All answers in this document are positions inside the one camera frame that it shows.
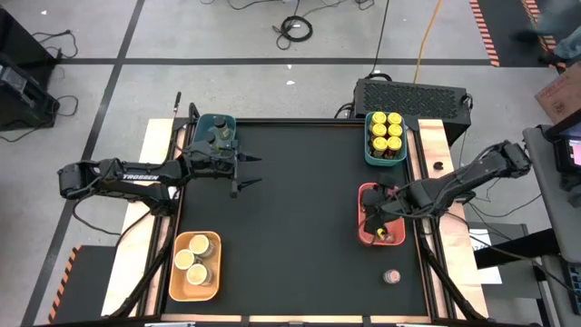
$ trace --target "wooden table frame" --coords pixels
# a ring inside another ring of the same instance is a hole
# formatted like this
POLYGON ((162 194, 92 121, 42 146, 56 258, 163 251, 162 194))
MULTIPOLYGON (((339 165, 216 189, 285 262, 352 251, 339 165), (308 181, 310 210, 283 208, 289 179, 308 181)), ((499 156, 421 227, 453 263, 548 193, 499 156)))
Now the wooden table frame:
MULTIPOLYGON (((151 119, 147 125, 147 131, 143 140, 143 148, 140 162, 143 163, 160 163, 165 159, 168 144, 172 134, 172 119, 151 119)), ((177 134, 177 143, 183 144, 185 130, 180 130, 177 134)), ((440 177, 443 174, 454 170, 448 149, 448 141, 444 133, 444 127, 440 120, 420 120, 419 136, 423 148, 423 161, 425 162, 424 174, 428 177, 440 177), (444 164, 443 170, 433 169, 435 162, 444 164)), ((413 132, 408 131, 409 140, 409 159, 411 170, 415 179, 422 176, 422 163, 420 160, 415 144, 413 132)), ((137 218, 147 212, 148 208, 143 203, 129 203, 125 214, 123 230, 125 230, 137 218)), ((462 205, 455 203, 450 207, 450 212, 464 217, 462 205)), ((167 234, 169 218, 163 218, 161 221, 162 228, 157 239, 157 249, 159 250, 167 234)), ((145 263, 147 261, 150 242, 153 237, 154 217, 149 216, 140 224, 135 226, 131 233, 125 236, 120 244, 111 272, 111 279, 107 287, 107 293, 103 303, 102 315, 110 314, 115 311, 125 300, 127 295, 133 290, 133 287, 143 276, 145 263)), ((423 222, 426 232, 429 232, 429 223, 423 222)), ((444 252, 445 262, 448 269, 448 275, 460 289, 462 294, 474 306, 477 312, 487 316, 487 306, 484 299, 482 287, 478 282, 476 261, 472 252, 468 229, 466 225, 457 219, 444 215, 441 218, 439 231, 441 235, 441 244, 444 252)), ((431 236, 428 237, 428 243, 434 247, 431 236)), ((160 287, 161 272, 158 271, 150 284, 147 303, 144 307, 145 315, 155 313, 155 305, 160 287)), ((431 272, 432 287, 436 300, 437 316, 447 318, 447 306, 443 293, 442 284, 437 275, 431 272)), ((462 318, 463 315, 456 307, 456 315, 462 318)), ((430 322, 428 316, 371 316, 372 323, 389 323, 389 322, 406 322, 406 323, 423 323, 430 322)), ((241 322, 240 315, 200 315, 200 314, 163 314, 163 321, 190 321, 190 322, 241 322)), ((362 323, 363 317, 360 315, 341 315, 341 316, 265 316, 252 315, 250 322, 336 322, 336 323, 362 323)))

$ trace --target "concrete floor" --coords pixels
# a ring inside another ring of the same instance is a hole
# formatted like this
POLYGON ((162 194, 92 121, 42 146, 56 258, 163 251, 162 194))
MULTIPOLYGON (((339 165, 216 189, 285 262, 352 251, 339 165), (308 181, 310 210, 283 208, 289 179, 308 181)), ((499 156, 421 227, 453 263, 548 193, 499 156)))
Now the concrete floor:
MULTIPOLYGON (((116 58, 136 4, 143 0, 0 0, 29 32, 57 33, 71 29, 78 58, 116 58)), ((235 5, 249 1, 232 0, 235 5)), ((268 3, 233 11, 223 1, 201 5, 196 0, 145 0, 126 57, 129 58, 373 58, 385 0, 361 12, 352 1, 309 16, 314 36, 288 51, 276 48, 272 25, 292 14, 294 5, 268 3)), ((413 59, 436 0, 391 0, 380 57, 413 59)), ((320 1, 303 0, 299 14, 320 1)), ((69 38, 52 40, 70 54, 69 38)), ((426 44, 425 58, 487 59, 485 47, 467 0, 445 1, 426 44)), ((220 64, 137 65, 63 64, 49 87, 52 95, 73 94, 80 99, 75 117, 59 117, 55 128, 41 130, 16 144, 0 142, 0 324, 20 325, 29 303, 46 249, 59 221, 64 201, 58 195, 55 172, 78 161, 100 105, 107 106, 92 158, 139 158, 146 123, 170 117, 175 93, 182 91, 182 114, 194 101, 202 113, 238 117, 332 117, 351 98, 356 80, 371 67, 357 64, 220 64), (118 81, 111 74, 121 69, 118 81), (111 102, 103 101, 106 86, 114 86, 111 102)), ((394 80, 411 82, 413 65, 381 65, 394 80)), ((422 66, 418 83, 466 87, 475 98, 473 125, 462 157, 467 163, 486 145, 522 140, 525 127, 548 124, 533 95, 556 77, 550 68, 492 66, 422 66)), ((63 111, 72 109, 63 103, 63 111)), ((461 142, 452 147, 458 161, 461 142)), ((507 197, 524 203, 539 193, 533 174, 502 181, 491 192, 492 203, 478 206, 489 213, 515 207, 507 197)), ((79 214, 105 229, 119 231, 126 203, 92 198, 79 214)), ((468 219, 478 218, 467 209, 468 219)), ((530 232, 549 226, 538 200, 502 220, 526 223, 530 232)), ((77 244, 114 244, 106 236, 71 221, 54 262, 48 286, 34 322, 46 321, 50 305, 72 247, 77 244)), ((534 302, 488 298, 490 315, 503 322, 538 322, 534 302)))

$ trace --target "person's leg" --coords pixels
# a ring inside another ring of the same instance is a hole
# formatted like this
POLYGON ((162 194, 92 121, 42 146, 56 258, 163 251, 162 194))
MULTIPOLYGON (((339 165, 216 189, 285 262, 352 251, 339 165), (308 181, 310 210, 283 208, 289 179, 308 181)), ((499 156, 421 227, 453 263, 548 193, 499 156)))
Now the person's leg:
POLYGON ((535 32, 538 35, 552 35, 566 28, 565 22, 571 13, 578 10, 578 0, 553 0, 538 18, 535 32))
POLYGON ((550 1, 547 8, 543 8, 543 14, 538 18, 535 29, 517 32, 512 37, 519 42, 535 44, 539 36, 552 35, 566 28, 564 22, 579 7, 578 0, 550 1))
POLYGON ((556 44, 553 52, 563 59, 572 59, 581 55, 581 26, 566 39, 556 44))

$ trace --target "yellow cable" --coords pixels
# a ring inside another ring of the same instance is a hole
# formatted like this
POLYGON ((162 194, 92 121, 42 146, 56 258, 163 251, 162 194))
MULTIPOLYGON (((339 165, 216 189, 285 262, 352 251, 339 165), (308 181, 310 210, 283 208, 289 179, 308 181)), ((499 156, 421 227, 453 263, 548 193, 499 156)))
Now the yellow cable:
POLYGON ((434 13, 432 14, 432 17, 429 19, 428 29, 426 30, 426 33, 424 34, 424 39, 421 40, 421 46, 419 47, 418 61, 416 62, 416 73, 414 74, 414 84, 416 83, 416 80, 418 79, 419 63, 421 62, 421 55, 424 52, 424 45, 426 44, 426 40, 428 40, 429 30, 432 28, 432 25, 434 24, 434 20, 436 19, 436 15, 438 14, 438 10, 439 10, 440 5, 442 5, 442 0, 438 0, 438 3, 436 4, 436 8, 434 9, 434 13))

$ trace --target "red tray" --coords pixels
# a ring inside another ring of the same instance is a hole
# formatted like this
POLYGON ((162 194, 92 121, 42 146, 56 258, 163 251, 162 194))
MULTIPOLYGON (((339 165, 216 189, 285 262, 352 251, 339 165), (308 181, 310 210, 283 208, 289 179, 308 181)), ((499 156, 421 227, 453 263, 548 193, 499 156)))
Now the red tray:
MULTIPOLYGON (((368 190, 373 188, 373 186, 377 185, 376 183, 365 183, 359 188, 359 193, 357 196, 357 207, 358 207, 358 217, 357 217, 357 226, 359 230, 357 232, 359 236, 359 240, 362 241, 366 245, 370 245, 371 241, 373 241, 373 234, 366 233, 363 231, 365 220, 365 212, 363 208, 361 208, 361 193, 364 190, 368 190)), ((403 221, 403 218, 399 218, 393 222, 385 223, 386 228, 388 229, 388 233, 393 233, 393 240, 391 242, 387 242, 386 240, 380 240, 380 238, 375 237, 375 241, 373 241, 374 246, 397 246, 404 242, 406 239, 406 224, 403 221)))

